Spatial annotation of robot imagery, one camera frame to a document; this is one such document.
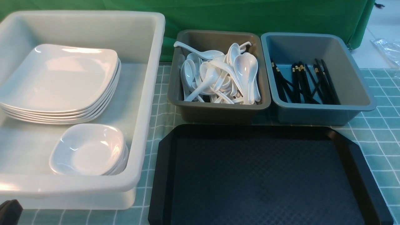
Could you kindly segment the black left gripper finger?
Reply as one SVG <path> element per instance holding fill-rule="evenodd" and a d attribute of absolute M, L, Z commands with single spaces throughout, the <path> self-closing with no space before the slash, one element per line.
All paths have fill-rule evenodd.
<path fill-rule="evenodd" d="M 0 224 L 1 225 L 17 225 L 23 207 L 17 199 L 4 201 L 0 205 Z"/>

